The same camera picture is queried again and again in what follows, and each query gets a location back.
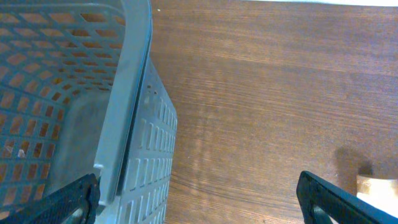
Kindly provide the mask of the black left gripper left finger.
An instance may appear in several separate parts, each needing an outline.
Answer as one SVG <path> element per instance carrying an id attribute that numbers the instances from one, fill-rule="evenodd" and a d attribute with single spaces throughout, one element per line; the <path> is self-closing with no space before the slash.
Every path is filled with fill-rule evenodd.
<path id="1" fill-rule="evenodd" d="M 1 223 L 86 223 L 92 224 L 99 207 L 100 187 L 94 174 L 86 174 L 38 202 L 34 202 Z"/>

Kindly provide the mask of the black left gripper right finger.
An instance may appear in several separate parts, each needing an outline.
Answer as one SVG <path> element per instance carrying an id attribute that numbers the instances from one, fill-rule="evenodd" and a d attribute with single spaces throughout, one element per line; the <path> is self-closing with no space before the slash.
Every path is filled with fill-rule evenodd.
<path id="1" fill-rule="evenodd" d="M 397 223 L 396 217 L 306 170 L 300 173 L 296 194 L 305 224 Z"/>

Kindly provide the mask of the beige white tube packet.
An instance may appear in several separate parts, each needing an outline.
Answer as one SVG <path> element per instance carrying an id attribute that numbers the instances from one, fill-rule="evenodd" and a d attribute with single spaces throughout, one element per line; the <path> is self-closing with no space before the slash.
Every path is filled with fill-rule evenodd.
<path id="1" fill-rule="evenodd" d="M 357 175 L 357 198 L 397 218 L 397 179 Z"/>

